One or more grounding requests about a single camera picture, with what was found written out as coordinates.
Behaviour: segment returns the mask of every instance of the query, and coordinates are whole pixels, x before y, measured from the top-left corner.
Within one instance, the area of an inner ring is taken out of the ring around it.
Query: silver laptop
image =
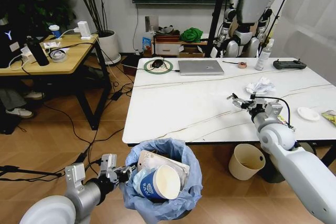
[[[178,62],[182,76],[224,74],[217,60],[179,60]]]

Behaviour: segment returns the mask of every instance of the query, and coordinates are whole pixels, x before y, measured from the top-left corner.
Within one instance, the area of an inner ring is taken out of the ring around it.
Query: mouse pad
[[[146,62],[145,65],[143,66],[143,69],[145,69],[147,72],[153,73],[153,74],[164,74],[164,73],[168,73],[171,70],[173,70],[173,64],[170,61],[167,61],[167,60],[163,60],[164,64],[162,64],[162,66],[160,66],[159,68],[153,68],[152,63],[155,60],[150,60],[150,61]]]

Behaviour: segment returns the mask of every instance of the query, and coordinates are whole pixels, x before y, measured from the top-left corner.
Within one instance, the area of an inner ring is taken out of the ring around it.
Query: white shoe
[[[43,99],[43,97],[44,97],[44,94],[42,92],[35,92],[35,91],[31,91],[24,96],[24,98],[32,99],[32,100],[41,100]]]
[[[17,115],[21,118],[32,118],[34,116],[34,113],[32,111],[25,110],[22,108],[15,108],[12,111],[6,110],[6,113],[10,115]]]

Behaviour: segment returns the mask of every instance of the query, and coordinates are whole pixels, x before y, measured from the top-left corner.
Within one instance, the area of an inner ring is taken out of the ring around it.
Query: white curtain
[[[336,84],[336,0],[287,0],[272,57],[294,57]]]

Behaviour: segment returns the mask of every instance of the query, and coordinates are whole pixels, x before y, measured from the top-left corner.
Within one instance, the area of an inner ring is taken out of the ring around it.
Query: wooden floor
[[[120,84],[128,79],[115,67],[113,72]],[[88,91],[94,104],[100,91]],[[97,139],[109,136],[123,128],[130,98],[123,95],[112,102],[105,110]],[[75,122],[76,132],[82,138],[92,141],[95,132],[90,130],[85,116],[74,96],[64,96],[48,101],[46,104],[68,113]],[[37,116],[23,120],[21,127],[26,133],[16,129],[12,135],[0,135],[0,165],[15,165],[22,169],[55,172],[71,164],[87,144],[78,140],[69,120],[61,113],[44,106],[36,109]],[[92,159],[104,153],[118,155],[118,165],[123,165],[130,148],[121,141],[122,132],[106,142],[96,143]],[[228,160],[232,145],[192,146],[203,173],[202,199],[197,207],[184,219],[171,223],[321,223],[303,207],[286,182],[268,184],[260,177],[242,182],[234,179],[228,172]],[[328,148],[318,149],[324,155]],[[336,163],[331,165],[336,171]],[[10,178],[23,177],[14,174]],[[93,172],[87,172],[87,178]],[[0,224],[18,223],[25,211],[35,202],[50,195],[63,195],[66,189],[64,178],[53,182],[0,182]],[[123,206],[121,191],[110,193],[105,202],[98,206],[92,215],[91,223],[144,223],[140,215]]]

